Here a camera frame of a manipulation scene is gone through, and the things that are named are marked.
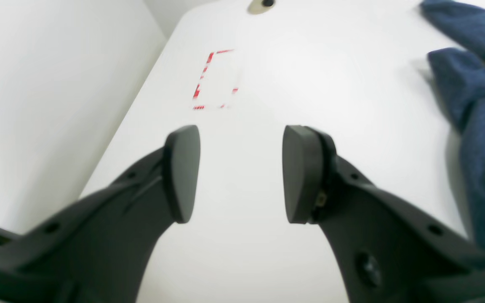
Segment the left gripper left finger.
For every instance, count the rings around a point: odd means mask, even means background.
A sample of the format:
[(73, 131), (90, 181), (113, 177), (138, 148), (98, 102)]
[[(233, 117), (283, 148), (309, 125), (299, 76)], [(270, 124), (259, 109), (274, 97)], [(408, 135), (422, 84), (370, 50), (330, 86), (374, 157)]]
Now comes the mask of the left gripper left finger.
[(162, 234), (191, 218), (199, 167), (200, 131), (183, 126), (106, 188), (0, 246), (0, 302), (134, 303)]

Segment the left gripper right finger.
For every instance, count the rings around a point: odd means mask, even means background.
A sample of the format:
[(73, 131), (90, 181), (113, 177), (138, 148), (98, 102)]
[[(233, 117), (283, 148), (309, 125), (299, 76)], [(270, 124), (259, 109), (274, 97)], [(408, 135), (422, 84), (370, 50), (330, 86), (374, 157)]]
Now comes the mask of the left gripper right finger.
[(373, 185), (328, 134), (286, 126), (289, 223), (324, 233), (351, 303), (485, 303), (485, 251)]

